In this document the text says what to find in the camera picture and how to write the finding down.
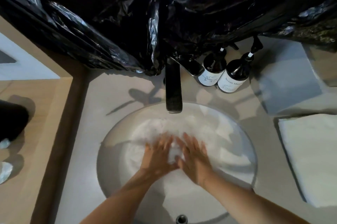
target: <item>right hand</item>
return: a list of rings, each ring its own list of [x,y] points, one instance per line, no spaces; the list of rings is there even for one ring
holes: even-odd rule
[[[204,142],[199,145],[195,137],[190,137],[187,133],[183,134],[186,144],[180,139],[176,141],[183,151],[185,161],[176,156],[176,162],[180,169],[197,185],[205,188],[206,179],[214,173]]]

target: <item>sink drain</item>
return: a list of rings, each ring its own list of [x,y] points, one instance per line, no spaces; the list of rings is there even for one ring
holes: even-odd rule
[[[188,223],[188,219],[186,215],[179,215],[176,218],[176,224],[187,224]]]

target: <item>left hand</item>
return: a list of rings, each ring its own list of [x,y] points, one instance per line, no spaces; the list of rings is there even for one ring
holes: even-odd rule
[[[167,162],[173,139],[172,135],[164,133],[159,135],[153,145],[146,143],[139,172],[151,176],[153,182],[179,168],[176,163]]]

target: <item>hand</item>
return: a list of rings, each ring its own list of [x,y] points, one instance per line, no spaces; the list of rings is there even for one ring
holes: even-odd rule
[[[185,161],[179,156],[176,156],[177,165],[184,173],[197,185],[205,187],[205,180],[214,173],[204,142],[199,146],[195,137],[190,137],[187,133],[183,134],[186,144],[180,139],[176,141],[183,151]]]
[[[139,172],[151,177],[155,182],[169,172],[178,169],[176,163],[169,164],[167,162],[172,142],[173,136],[164,133],[157,138],[153,145],[146,143]]]

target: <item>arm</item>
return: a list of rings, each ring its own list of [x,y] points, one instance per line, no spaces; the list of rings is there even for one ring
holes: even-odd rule
[[[161,136],[153,146],[146,144],[140,170],[114,195],[106,199],[80,224],[130,224],[151,185],[178,168],[167,163],[173,137]]]
[[[187,176],[214,196],[240,224],[309,224],[288,210],[241,188],[218,176],[207,156],[205,144],[184,134],[186,144],[179,138],[185,161],[176,161]]]

